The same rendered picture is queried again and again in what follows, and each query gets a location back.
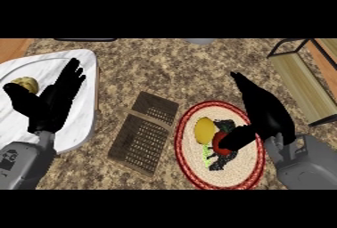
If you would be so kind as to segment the white marble tray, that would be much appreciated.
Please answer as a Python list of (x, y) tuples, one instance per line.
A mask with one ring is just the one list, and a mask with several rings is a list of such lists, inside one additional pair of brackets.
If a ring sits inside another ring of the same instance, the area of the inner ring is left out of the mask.
[(77, 49), (0, 64), (0, 149), (12, 142), (55, 138), (55, 151), (74, 150), (90, 138), (98, 60)]

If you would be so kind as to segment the red tomato print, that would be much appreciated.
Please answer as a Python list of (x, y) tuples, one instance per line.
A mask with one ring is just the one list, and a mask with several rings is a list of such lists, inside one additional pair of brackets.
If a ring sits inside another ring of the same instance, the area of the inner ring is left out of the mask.
[(210, 171), (220, 171), (229, 161), (232, 161), (237, 157), (238, 151), (231, 151), (220, 147), (219, 143), (223, 137), (232, 132), (235, 129), (235, 122), (231, 119), (226, 120), (214, 120), (213, 124), (217, 126), (219, 131), (216, 132), (211, 139), (211, 147), (213, 154), (207, 157), (207, 159), (216, 157), (217, 160), (210, 164)]

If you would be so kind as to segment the yellow lemon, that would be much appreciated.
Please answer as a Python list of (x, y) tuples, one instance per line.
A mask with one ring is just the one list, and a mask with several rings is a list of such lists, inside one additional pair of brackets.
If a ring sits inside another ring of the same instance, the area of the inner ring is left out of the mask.
[(214, 136), (216, 129), (213, 121), (204, 117), (195, 124), (195, 139), (200, 144), (209, 144)]

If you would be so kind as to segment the brown wicker basket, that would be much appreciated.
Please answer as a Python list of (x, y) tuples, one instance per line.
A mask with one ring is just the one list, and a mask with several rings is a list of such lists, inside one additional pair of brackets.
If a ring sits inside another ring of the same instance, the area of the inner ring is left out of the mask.
[(108, 158), (143, 175), (152, 176), (158, 166), (166, 140), (173, 132), (179, 104), (146, 92), (139, 93), (133, 107), (118, 107), (126, 119)]

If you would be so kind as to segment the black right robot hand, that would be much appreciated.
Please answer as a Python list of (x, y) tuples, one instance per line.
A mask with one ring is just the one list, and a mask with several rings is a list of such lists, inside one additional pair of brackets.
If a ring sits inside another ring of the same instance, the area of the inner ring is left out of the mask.
[(277, 134), (282, 134), (284, 145), (293, 143), (296, 124), (281, 101), (240, 72), (232, 72), (231, 77), (243, 94), (250, 124), (232, 130), (219, 141), (219, 148), (238, 151), (256, 140), (256, 136), (266, 141)]

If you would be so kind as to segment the yellow-green potato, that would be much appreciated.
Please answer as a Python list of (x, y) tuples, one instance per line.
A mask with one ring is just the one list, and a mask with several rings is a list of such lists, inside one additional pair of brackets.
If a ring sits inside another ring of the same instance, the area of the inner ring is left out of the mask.
[(39, 93), (40, 91), (39, 82), (33, 77), (18, 77), (12, 80), (12, 83), (27, 88), (33, 94)]

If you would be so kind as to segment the wooden tiered shelf black frame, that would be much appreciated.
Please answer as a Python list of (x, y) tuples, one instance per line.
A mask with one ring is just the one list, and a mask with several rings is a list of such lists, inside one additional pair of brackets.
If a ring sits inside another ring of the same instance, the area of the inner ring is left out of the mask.
[[(302, 43), (291, 52), (277, 53), (277, 50), (284, 43), (297, 40), (300, 40)], [(328, 95), (328, 92), (299, 55), (299, 51), (308, 42), (313, 44), (330, 65), (337, 70), (337, 61), (331, 58), (325, 48), (313, 38), (282, 39), (274, 46), (268, 59), (281, 75), (285, 86), (305, 113), (308, 125), (318, 126), (337, 121), (337, 102)]]

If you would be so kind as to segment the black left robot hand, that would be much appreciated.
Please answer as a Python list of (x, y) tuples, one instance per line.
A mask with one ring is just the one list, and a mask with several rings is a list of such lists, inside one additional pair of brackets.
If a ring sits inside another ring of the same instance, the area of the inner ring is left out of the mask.
[(78, 59), (73, 58), (55, 83), (44, 88), (40, 96), (15, 83), (6, 83), (3, 86), (15, 111), (30, 118), (31, 134), (41, 131), (56, 133), (64, 127), (73, 101), (86, 80), (83, 68), (78, 65)]

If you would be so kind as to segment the grey round object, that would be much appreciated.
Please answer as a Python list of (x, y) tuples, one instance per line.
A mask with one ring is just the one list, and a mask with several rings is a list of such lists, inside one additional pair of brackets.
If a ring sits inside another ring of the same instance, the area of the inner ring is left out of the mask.
[(211, 44), (216, 40), (214, 38), (185, 38), (185, 40), (195, 45), (207, 45)]

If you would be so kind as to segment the round red-rimmed woven placemat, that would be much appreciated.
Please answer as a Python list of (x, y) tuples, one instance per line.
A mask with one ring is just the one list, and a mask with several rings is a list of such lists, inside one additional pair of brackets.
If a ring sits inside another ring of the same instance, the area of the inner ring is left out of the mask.
[(183, 114), (175, 131), (177, 164), (192, 184), (204, 190), (245, 190), (259, 185), (263, 176), (266, 151), (259, 136), (238, 151), (217, 154), (219, 137), (250, 120), (231, 103), (206, 101)]

